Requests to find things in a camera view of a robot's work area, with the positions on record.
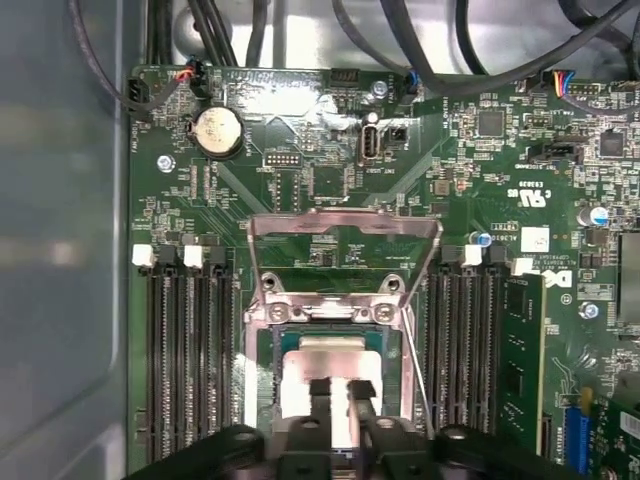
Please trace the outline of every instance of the motherboard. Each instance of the motherboard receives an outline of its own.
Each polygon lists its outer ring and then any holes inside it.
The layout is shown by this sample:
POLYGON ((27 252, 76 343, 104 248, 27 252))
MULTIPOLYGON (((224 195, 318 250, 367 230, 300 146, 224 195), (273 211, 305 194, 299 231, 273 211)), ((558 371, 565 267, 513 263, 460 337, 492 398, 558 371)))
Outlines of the motherboard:
MULTIPOLYGON (((130 96, 179 71, 137 68, 130 96)), ((615 437, 608 399, 640 367, 639 169, 637 118, 535 79, 429 99, 412 75, 203 67, 131 122, 129 469, 270 433, 331 377, 334 406, 367 379, 418 428, 636 478, 640 422, 615 437)))

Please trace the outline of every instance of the screw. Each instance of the screw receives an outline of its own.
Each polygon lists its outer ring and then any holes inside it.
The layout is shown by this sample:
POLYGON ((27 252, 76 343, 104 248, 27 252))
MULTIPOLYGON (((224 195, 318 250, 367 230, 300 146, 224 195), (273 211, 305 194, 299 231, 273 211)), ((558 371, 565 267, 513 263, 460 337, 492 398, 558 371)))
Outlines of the screw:
POLYGON ((302 424, 302 428, 318 428, 320 424, 316 420, 307 420, 302 424))
POLYGON ((246 442, 253 440, 255 435, 253 433, 238 433, 233 438, 238 442, 246 442))
POLYGON ((269 319, 275 323, 289 320, 289 306, 286 303, 274 303, 269 307, 269 319))
POLYGON ((376 322, 389 323, 391 320, 393 320, 394 313, 395 308, 393 307, 393 305, 390 305, 388 303, 381 303, 373 311, 373 316, 376 322))
POLYGON ((585 320, 593 320, 600 314, 600 309, 594 303, 584 302, 580 305, 579 313, 585 320))
POLYGON ((393 420, 389 418, 379 418, 376 420, 376 425, 384 429, 393 428, 393 420))
POLYGON ((156 160, 156 165, 162 173, 171 173, 176 166, 176 161, 169 155, 160 155, 156 160))
POLYGON ((382 80, 378 80, 371 84, 371 93, 377 99, 382 100, 389 93, 389 86, 382 80))
POLYGON ((466 437, 465 433, 457 428, 447 429, 445 431, 445 435, 452 440, 464 440, 464 438, 466 437))

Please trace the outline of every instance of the blue slot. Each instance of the blue slot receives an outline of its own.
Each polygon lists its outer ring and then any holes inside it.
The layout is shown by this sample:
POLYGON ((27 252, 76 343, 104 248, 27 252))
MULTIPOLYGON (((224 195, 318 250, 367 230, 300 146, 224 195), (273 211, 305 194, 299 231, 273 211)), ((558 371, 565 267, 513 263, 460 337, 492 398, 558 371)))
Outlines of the blue slot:
POLYGON ((578 407, 565 413, 565 453, 567 465, 581 475, 587 474, 589 465, 589 432, 591 419, 578 407))

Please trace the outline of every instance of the black cable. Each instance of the black cable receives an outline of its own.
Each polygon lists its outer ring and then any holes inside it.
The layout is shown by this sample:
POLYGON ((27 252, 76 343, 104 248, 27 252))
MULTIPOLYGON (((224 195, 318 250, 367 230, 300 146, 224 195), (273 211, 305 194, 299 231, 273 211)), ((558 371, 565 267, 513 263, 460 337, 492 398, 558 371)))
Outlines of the black cable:
POLYGON ((160 65, 173 64, 173 55, 171 54, 173 42, 171 35, 171 27, 173 19, 171 18, 171 0, 154 0, 159 2, 156 22, 158 35, 158 63, 160 65))
POLYGON ((631 51, 629 52, 629 63, 636 80, 640 80, 640 12, 636 17, 636 23, 633 26, 633 35, 631 36, 631 51))
POLYGON ((478 59, 476 50, 471 43, 471 34, 469 33, 469 0, 456 0, 455 3, 455 26, 458 47, 462 53, 462 58, 474 75, 487 75, 487 71, 478 59))
MULTIPOLYGON (((581 0, 558 0, 558 5, 560 5, 562 13, 567 17, 567 20, 580 30, 589 28, 598 20, 598 17, 582 5, 581 0)), ((639 77, 636 73, 637 64, 634 65, 631 39, 613 25, 600 32, 598 38, 610 43, 620 51, 627 62, 631 78, 638 79, 639 77)))
POLYGON ((235 53, 233 53, 231 40, 229 39, 227 29, 222 21, 222 15, 220 15, 220 10, 218 10, 215 0, 201 0, 201 2, 205 17, 207 17, 213 28, 213 35, 224 65, 237 67, 238 60, 236 59, 235 53))
POLYGON ((407 58, 411 61, 411 64, 425 87, 437 95, 463 96, 495 90, 555 65, 583 47, 589 40, 598 35, 598 33, 631 10, 636 6, 637 0, 622 0, 596 20, 591 27, 571 37, 564 44, 535 60, 499 75, 487 76, 477 81, 465 83, 445 82, 436 76, 420 46, 420 41, 411 24, 411 18, 404 0, 380 0, 380 3, 382 4, 393 35, 405 52, 407 58))
POLYGON ((156 9, 158 0, 147 0, 147 32, 144 63, 152 65, 158 60, 158 23, 156 9))
POLYGON ((216 48, 216 40, 211 31, 211 26, 202 10, 202 5, 198 0, 187 0, 187 2, 193 15, 193 22, 196 24, 200 38, 202 38, 202 43, 204 43, 204 49, 207 52, 209 60, 213 65, 224 65, 222 57, 216 48))
POLYGON ((406 75, 409 71, 408 68, 403 67, 402 65, 398 65, 396 62, 386 57, 378 50, 376 50, 373 45, 371 45, 366 38, 362 36, 358 27, 351 21, 347 10, 344 8, 344 4, 342 0, 331 0, 331 5, 333 6, 333 13, 336 16, 336 20, 340 24, 340 28, 345 33, 351 43, 353 43, 356 47, 362 50, 364 53, 369 55, 372 59, 378 62, 383 67, 391 70, 392 72, 399 73, 400 75, 406 75))
POLYGON ((178 88, 178 85, 180 84, 179 80, 176 78, 171 79, 169 83, 167 83, 165 88, 148 103, 134 102, 133 100, 122 95, 109 80, 109 77, 102 69, 100 62, 98 61, 98 58, 96 57, 96 54, 91 47, 91 42, 89 41, 89 36, 87 35, 87 29, 85 28, 84 21, 82 20, 82 11, 80 10, 79 0, 68 0, 68 5, 69 12, 71 14, 74 36, 76 38, 76 41, 78 42, 80 51, 82 52, 82 57, 87 63, 87 66, 95 75, 98 83, 100 83, 100 86, 109 95, 111 95, 111 97, 121 103, 124 107, 131 110, 151 111, 154 108, 162 106, 169 99, 171 94, 178 88))
POLYGON ((253 0, 253 18, 251 20, 251 37, 247 46, 245 67, 257 67, 260 65, 264 33, 267 28, 268 0, 253 0))

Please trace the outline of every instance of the ram slot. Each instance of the ram slot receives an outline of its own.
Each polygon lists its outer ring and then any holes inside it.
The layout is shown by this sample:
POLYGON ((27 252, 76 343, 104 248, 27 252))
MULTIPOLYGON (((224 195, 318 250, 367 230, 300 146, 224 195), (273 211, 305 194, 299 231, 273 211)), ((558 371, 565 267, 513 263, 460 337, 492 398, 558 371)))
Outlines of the ram slot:
POLYGON ((483 274, 476 275, 472 278, 473 288, 471 301, 471 321, 469 325, 470 337, 473 342, 470 346, 469 353, 469 426, 471 428, 482 430, 481 413, 482 413, 482 354, 485 347, 482 337, 482 322, 484 315, 482 307, 484 305, 483 295, 485 288, 485 279, 483 274))
POLYGON ((217 428, 232 423, 233 374, 233 297, 231 277, 220 268, 215 275, 215 337, 213 349, 216 359, 216 411, 217 428))
POLYGON ((196 367, 196 279, 193 276, 187 278, 186 285, 186 323, 184 335, 184 446, 188 447, 198 437, 196 428, 195 411, 195 383, 197 378, 196 367))
POLYGON ((162 277, 147 275, 147 463, 162 458, 162 277))
POLYGON ((194 282, 194 327, 193 327, 193 365, 195 379, 193 382, 194 422, 196 438, 203 439, 210 435, 211 422, 211 278, 197 276, 194 282))
POLYGON ((473 269, 465 269, 459 277, 458 294, 454 297, 454 308, 458 309, 457 360, 458 368, 454 372, 455 417, 452 423, 466 425, 469 420, 469 363, 470 363, 470 328, 473 316, 473 292, 476 284, 473 269))
POLYGON ((161 390, 162 390, 162 446, 161 456, 165 458, 175 451, 175 403, 177 396, 176 341, 175 328, 178 321, 180 292, 178 276, 174 270, 167 270, 162 280, 162 320, 161 338, 161 390))
POLYGON ((437 419, 438 428, 445 427, 447 423, 447 403, 449 398, 449 325, 451 319, 451 275, 443 271, 438 275, 438 294, 436 308, 438 310, 438 325, 436 339, 436 375, 434 378, 434 391, 438 403, 437 419))
POLYGON ((175 304, 174 315, 174 382, 173 386, 173 419, 174 419, 174 451, 181 450, 186 446, 186 395, 187 376, 186 355, 187 355, 187 279, 184 275, 176 278, 176 289, 178 298, 175 304))
POLYGON ((438 375, 437 365, 437 348, 438 348, 438 275, 430 273, 427 278, 427 305, 425 320, 425 339, 424 348, 424 383, 427 393, 427 399, 431 406, 431 419, 434 428, 438 429, 438 397, 437 383, 438 375))
POLYGON ((496 425, 496 379, 498 369, 497 339, 500 334, 500 319, 498 308, 501 302, 501 271, 487 268, 482 277, 482 296, 480 299, 480 331, 479 346, 479 375, 478 375, 478 428, 483 432, 493 433, 496 425))
POLYGON ((457 412, 458 412, 458 403, 461 399, 458 397, 458 370, 460 369, 459 363, 459 336, 460 336, 460 322, 459 322, 459 313, 460 309, 458 308, 458 301, 460 298, 461 292, 461 281, 462 278, 460 275, 452 273, 449 275, 449 295, 448 295, 448 330, 449 336, 447 340, 447 344, 449 346, 449 351, 447 354, 448 357, 448 368, 447 368, 447 380, 448 380, 448 389, 447 389, 447 404, 446 404, 446 412, 447 412, 447 424, 458 424, 457 412))

